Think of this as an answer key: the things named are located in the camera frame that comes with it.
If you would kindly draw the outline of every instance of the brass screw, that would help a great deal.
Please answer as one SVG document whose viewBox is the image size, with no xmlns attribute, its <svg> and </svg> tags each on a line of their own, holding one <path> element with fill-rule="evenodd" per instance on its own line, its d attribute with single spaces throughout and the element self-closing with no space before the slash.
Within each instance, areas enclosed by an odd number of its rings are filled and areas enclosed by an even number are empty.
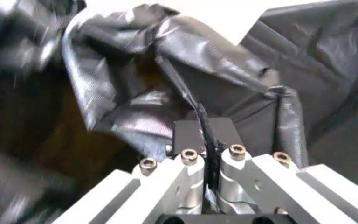
<svg viewBox="0 0 358 224">
<path fill-rule="evenodd" d="M 230 157 L 236 161 L 241 161 L 245 158 L 247 152 L 243 145 L 233 144 L 229 147 Z"/>
<path fill-rule="evenodd" d="M 275 160 L 277 160 L 279 163 L 281 163 L 283 166 L 285 166 L 286 168 L 289 168 L 292 159 L 289 155 L 287 155 L 286 153 L 283 152 L 275 152 L 273 153 L 273 158 Z"/>
<path fill-rule="evenodd" d="M 149 176 L 157 168 L 157 161 L 147 157 L 140 161 L 139 166 L 140 172 L 145 176 Z"/>
<path fill-rule="evenodd" d="M 184 149 L 180 153 L 180 157 L 182 158 L 182 163 L 188 166 L 194 165 L 197 163 L 198 153 L 194 149 Z"/>
</svg>

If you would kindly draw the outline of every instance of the black plastic bag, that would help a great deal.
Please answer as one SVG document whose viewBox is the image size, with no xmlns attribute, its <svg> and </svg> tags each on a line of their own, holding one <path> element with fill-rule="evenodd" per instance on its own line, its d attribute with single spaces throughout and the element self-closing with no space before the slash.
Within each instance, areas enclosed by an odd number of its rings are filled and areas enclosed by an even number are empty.
<svg viewBox="0 0 358 224">
<path fill-rule="evenodd" d="M 214 142 L 205 109 L 210 117 L 231 118 L 252 155 L 280 150 L 307 165 L 296 92 L 248 50 L 177 15 L 141 5 L 106 18 L 81 13 L 69 24 L 63 58 L 87 128 L 113 133 L 162 160 L 173 123 L 186 111 L 197 112 L 206 147 Z M 137 60 L 157 65 L 159 84 L 168 90 L 149 84 Z"/>
<path fill-rule="evenodd" d="M 241 44 L 298 91 L 310 162 L 358 184 L 358 1 L 268 10 Z"/>
</svg>

